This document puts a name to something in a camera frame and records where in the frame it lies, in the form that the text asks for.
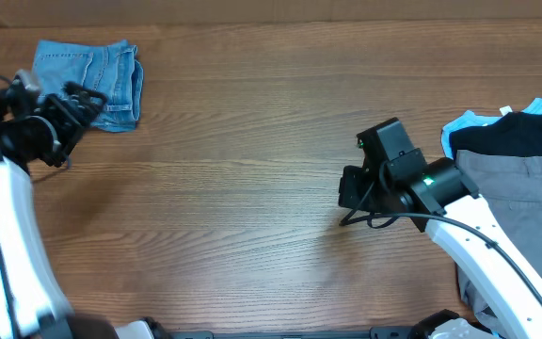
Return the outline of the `light blue denim jeans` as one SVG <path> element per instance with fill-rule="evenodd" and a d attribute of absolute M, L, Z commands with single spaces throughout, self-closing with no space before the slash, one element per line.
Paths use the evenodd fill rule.
<path fill-rule="evenodd" d="M 112 133 L 136 129 L 144 72 L 137 47 L 127 40 L 98 46 L 42 40 L 32 71 L 43 96 L 61 96 L 67 82 L 104 94 L 107 102 L 93 127 Z"/>

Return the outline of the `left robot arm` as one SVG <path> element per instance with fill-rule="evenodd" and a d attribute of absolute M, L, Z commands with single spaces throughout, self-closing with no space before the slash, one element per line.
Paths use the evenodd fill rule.
<path fill-rule="evenodd" d="M 60 96 L 42 96 L 25 71 L 7 84 L 0 89 L 0 338 L 90 338 L 94 321 L 75 315 L 49 264 L 27 165 L 69 165 L 107 98 L 74 82 Z"/>

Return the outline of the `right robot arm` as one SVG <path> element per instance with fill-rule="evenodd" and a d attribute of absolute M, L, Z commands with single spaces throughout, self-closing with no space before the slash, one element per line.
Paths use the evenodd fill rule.
<path fill-rule="evenodd" d="M 508 338 L 542 338 L 542 278 L 514 246 L 478 187 L 453 160 L 347 166 L 341 225 L 409 218 L 465 272 Z"/>

